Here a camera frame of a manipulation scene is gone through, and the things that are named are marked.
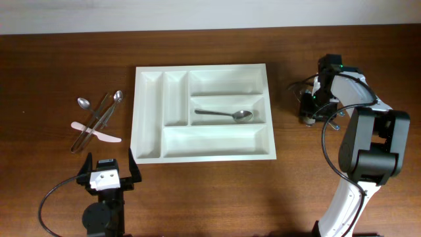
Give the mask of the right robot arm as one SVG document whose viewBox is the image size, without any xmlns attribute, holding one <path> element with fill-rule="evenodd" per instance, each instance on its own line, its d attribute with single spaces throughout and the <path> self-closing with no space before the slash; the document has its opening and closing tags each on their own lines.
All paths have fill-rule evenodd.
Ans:
<svg viewBox="0 0 421 237">
<path fill-rule="evenodd" d="M 340 177 L 330 206 L 311 234 L 352 236 L 372 196 L 401 172 L 410 116 L 385 104 L 359 68 L 343 65 L 341 55 L 321 57 L 318 72 L 301 85 L 312 90 L 302 93 L 298 117 L 308 126 L 322 122 L 322 152 Z M 326 148 L 326 130 L 344 112 L 350 121 L 334 165 Z"/>
</svg>

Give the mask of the steel kitchen tongs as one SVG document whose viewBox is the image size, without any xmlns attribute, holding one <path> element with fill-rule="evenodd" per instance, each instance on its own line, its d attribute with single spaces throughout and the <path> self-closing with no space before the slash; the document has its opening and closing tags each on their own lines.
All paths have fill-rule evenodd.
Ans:
<svg viewBox="0 0 421 237">
<path fill-rule="evenodd" d="M 74 144 L 70 148 L 70 151 L 72 153 L 77 153 L 83 150 L 84 146 L 87 144 L 87 142 L 89 141 L 93 133 L 93 128 L 91 127 L 92 126 L 95 127 L 96 125 L 99 125 L 104 121 L 105 118 L 104 116 L 101 115 L 101 113 L 103 109 L 105 108 L 105 105 L 109 98 L 110 98 L 110 95 L 107 93 L 105 97 L 103 98 L 102 102 L 100 103 L 99 107 L 97 108 L 97 110 L 93 111 L 93 116 L 91 120 L 88 122 L 87 125 L 85 125 L 85 128 L 82 129 L 81 134 L 78 136 L 77 140 L 74 142 Z"/>
</svg>

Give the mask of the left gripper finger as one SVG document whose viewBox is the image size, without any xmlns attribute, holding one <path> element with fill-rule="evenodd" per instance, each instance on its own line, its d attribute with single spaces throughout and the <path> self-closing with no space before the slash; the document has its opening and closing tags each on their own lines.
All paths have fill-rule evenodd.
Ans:
<svg viewBox="0 0 421 237">
<path fill-rule="evenodd" d="M 76 179 L 77 184 L 88 184 L 90 179 L 90 174 L 92 172 L 92 154 L 88 153 L 84 164 L 82 165 L 78 177 Z"/>
<path fill-rule="evenodd" d="M 140 170 L 135 162 L 132 150 L 128 148 L 128 157 L 129 157 L 129 171 L 132 177 L 132 182 L 137 183 L 142 181 L 142 176 Z"/>
</svg>

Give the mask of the large steel spoon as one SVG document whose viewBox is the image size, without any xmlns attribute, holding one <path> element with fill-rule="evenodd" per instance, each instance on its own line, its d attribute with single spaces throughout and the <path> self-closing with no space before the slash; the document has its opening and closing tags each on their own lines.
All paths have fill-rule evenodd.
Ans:
<svg viewBox="0 0 421 237">
<path fill-rule="evenodd" d="M 220 115 L 220 116 L 227 116 L 233 118 L 235 122 L 248 122 L 253 118 L 253 113 L 246 110 L 236 111 L 234 113 L 223 113 L 223 112 L 216 112 L 216 111 L 206 111 L 201 109 L 195 109 L 195 114 L 198 115 Z"/>
<path fill-rule="evenodd" d="M 303 118 L 303 122 L 307 125 L 307 126 L 313 126 L 316 122 L 315 119 L 310 118 L 310 117 L 304 117 Z"/>
</svg>

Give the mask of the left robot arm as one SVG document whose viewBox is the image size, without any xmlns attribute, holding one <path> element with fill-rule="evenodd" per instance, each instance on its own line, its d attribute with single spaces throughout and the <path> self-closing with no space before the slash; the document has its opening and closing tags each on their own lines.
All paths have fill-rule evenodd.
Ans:
<svg viewBox="0 0 421 237">
<path fill-rule="evenodd" d="M 121 178 L 118 162 L 103 159 L 93 168 L 92 154 L 89 153 L 82 165 L 77 184 L 98 198 L 86 207 L 82 224 L 88 236 L 126 236 L 124 219 L 124 192 L 132 191 L 134 184 L 142 181 L 141 173 L 132 151 L 128 151 L 130 176 Z"/>
</svg>

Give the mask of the steel fork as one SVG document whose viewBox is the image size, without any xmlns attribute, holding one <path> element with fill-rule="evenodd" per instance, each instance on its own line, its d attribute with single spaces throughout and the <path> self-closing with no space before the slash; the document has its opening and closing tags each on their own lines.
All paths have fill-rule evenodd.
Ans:
<svg viewBox="0 0 421 237">
<path fill-rule="evenodd" d="M 343 111 L 341 111 L 341 112 L 339 112 L 338 114 L 337 114 L 337 116 L 340 116 L 340 117 L 344 117 L 345 116 L 345 113 L 343 112 Z M 333 119 L 331 119 L 330 121 L 329 121 L 329 123 L 328 123 L 334 130 L 339 130 L 340 129 L 340 125 L 338 125 L 336 122 L 334 122 L 334 120 Z"/>
</svg>

